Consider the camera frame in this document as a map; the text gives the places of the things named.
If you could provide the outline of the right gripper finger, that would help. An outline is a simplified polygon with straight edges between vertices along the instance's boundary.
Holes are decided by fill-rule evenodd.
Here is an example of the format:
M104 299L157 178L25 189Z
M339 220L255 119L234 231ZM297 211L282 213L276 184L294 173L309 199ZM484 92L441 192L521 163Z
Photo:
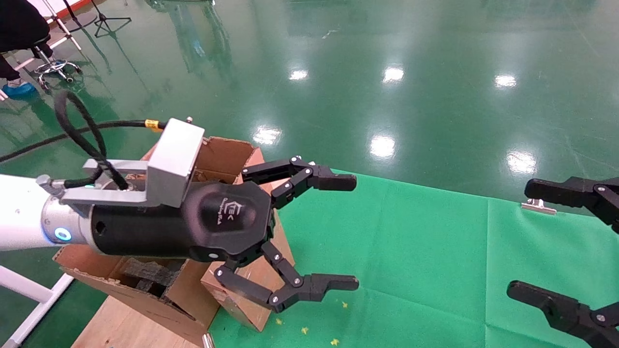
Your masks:
M619 346L619 303L593 310L577 299L513 280L507 288L513 300L538 308L549 326L586 342L591 348Z
M533 178L525 187L529 199L588 209L615 233L619 232L619 179L588 180L570 177L558 183Z

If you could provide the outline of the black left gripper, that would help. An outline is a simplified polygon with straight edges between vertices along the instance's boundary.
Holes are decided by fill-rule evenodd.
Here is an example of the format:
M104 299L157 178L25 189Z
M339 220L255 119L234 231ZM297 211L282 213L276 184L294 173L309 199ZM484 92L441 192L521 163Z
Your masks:
M293 156L245 167L241 176L246 183L239 185L193 183L179 208L96 205L91 212L93 246L104 255L225 261L215 279L275 313L300 301L320 302L330 290L358 289L353 275L300 275L269 242L275 225L272 207L281 209L310 188L353 191L355 175L336 174ZM281 180L270 195L259 187ZM283 280L280 289L271 291L235 273L238 264L261 256Z

